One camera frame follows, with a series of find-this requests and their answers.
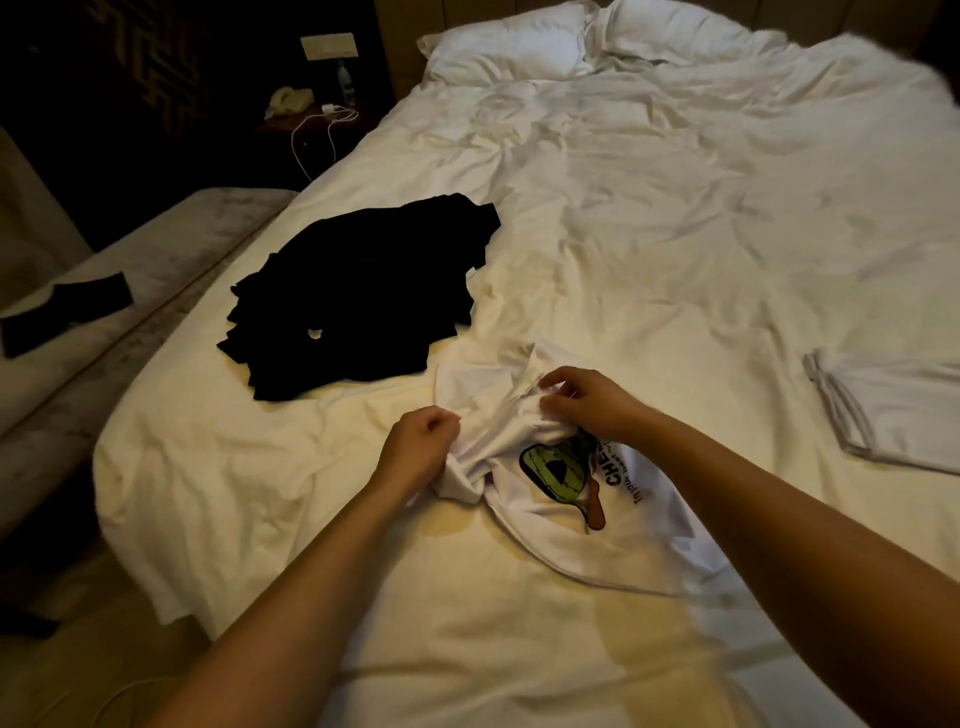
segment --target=white bed sheet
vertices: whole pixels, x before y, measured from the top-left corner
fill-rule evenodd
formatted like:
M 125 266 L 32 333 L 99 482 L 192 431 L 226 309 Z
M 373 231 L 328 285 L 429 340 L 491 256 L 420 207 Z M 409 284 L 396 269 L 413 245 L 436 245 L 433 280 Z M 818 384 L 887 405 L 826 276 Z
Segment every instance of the white bed sheet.
M 161 619 L 194 614 L 217 635 L 363 485 L 399 415 L 432 400 L 439 359 L 536 337 L 960 577 L 960 481 L 840 451 L 801 362 L 816 347 L 960 354 L 958 178 L 944 84 L 850 36 L 712 66 L 424 86 L 131 387 L 94 460 L 105 535 Z M 215 348 L 229 287 L 314 220 L 449 192 L 503 221 L 469 282 L 471 329 L 423 376 L 253 401 Z M 323 724 L 858 724 L 731 571 L 716 598 L 592 589 L 482 506 L 433 498 L 390 546 Z

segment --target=plastic bottle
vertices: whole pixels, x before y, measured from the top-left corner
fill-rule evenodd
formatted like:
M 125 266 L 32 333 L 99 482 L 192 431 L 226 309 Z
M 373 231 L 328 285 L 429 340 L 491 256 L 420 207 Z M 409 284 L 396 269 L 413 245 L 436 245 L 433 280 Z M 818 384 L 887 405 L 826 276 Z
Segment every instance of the plastic bottle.
M 354 107 L 357 103 L 356 93 L 353 91 L 353 79 L 343 61 L 337 60 L 337 81 L 340 82 L 340 92 L 344 94 L 344 106 Z

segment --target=pillowcase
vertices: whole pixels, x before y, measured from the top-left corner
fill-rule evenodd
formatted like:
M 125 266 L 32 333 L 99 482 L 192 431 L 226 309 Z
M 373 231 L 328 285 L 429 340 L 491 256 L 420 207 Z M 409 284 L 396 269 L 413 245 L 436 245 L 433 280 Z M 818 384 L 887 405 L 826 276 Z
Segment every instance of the pillowcase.
M 607 53 L 678 65 L 738 61 L 788 45 L 780 31 L 753 32 L 674 0 L 614 0 L 590 28 Z
M 599 10 L 589 0 L 576 0 L 424 36 L 417 42 L 427 57 L 423 78 L 482 86 L 582 76 L 592 70 L 585 35 Z

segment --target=folded white shirt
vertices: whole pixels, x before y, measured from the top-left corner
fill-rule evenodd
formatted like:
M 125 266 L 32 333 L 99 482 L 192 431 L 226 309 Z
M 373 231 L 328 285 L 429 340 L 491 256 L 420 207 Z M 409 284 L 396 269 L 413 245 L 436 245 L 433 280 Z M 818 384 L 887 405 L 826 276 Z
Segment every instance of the folded white shirt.
M 868 460 L 960 474 L 960 361 L 804 357 L 840 447 Z
M 538 343 L 502 353 L 496 365 L 441 364 L 436 402 L 462 420 L 437 493 L 483 497 L 522 546 L 567 576 L 686 594 L 727 560 L 711 539 L 694 536 L 670 480 L 635 450 L 540 410 L 540 378 L 573 359 Z

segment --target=wooden bedside table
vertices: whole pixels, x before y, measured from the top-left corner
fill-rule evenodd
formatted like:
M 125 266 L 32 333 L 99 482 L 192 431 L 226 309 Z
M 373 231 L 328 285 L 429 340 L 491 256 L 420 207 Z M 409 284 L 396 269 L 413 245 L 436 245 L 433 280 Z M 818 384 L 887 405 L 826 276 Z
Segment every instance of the wooden bedside table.
M 269 178 L 264 185 L 304 189 L 311 180 L 316 180 L 333 165 L 331 139 L 337 150 L 336 160 L 346 157 L 383 118 L 382 112 L 362 100 L 357 101 L 355 110 L 357 118 L 352 121 L 338 121 L 330 126 L 330 122 L 323 116 L 321 105 L 314 104 L 296 116 L 275 116 L 256 127 L 253 130 L 256 150 L 254 154 L 258 159 L 254 163 L 259 162 L 264 175 Z M 290 134 L 308 116 L 314 118 L 308 119 L 294 137 L 297 157 L 303 165 L 301 170 L 290 148 Z M 303 174 L 304 170 L 310 180 Z

